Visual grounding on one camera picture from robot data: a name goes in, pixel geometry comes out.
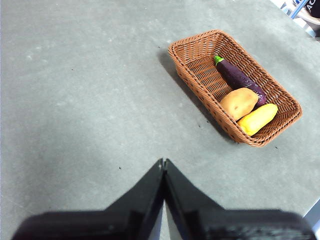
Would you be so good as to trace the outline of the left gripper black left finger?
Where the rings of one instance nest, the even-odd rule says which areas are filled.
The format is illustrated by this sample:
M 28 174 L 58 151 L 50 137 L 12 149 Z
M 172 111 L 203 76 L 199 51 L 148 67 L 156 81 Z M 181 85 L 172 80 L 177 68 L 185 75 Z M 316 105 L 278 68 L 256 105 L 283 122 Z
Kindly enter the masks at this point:
M 51 211 L 25 219 L 14 240 L 147 240 L 162 215 L 164 163 L 159 159 L 104 210 Z

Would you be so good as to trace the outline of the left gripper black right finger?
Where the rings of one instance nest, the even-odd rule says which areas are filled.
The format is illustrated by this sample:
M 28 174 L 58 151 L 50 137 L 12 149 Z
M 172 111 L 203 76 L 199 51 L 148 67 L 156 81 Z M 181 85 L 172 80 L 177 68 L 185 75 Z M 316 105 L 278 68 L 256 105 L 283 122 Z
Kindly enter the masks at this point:
M 225 209 L 169 160 L 163 163 L 165 201 L 184 240 L 314 240 L 299 214 L 279 209 Z

